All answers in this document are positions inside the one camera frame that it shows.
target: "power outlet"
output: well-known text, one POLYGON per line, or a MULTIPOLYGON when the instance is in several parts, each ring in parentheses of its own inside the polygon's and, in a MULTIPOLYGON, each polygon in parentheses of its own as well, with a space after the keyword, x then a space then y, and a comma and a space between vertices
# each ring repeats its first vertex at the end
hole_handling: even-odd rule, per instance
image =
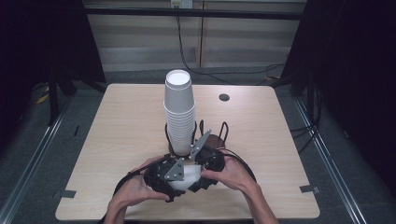
POLYGON ((181 0, 181 8, 192 8, 192 0, 181 0))
POLYGON ((171 8, 181 8, 181 0, 171 0, 171 8))

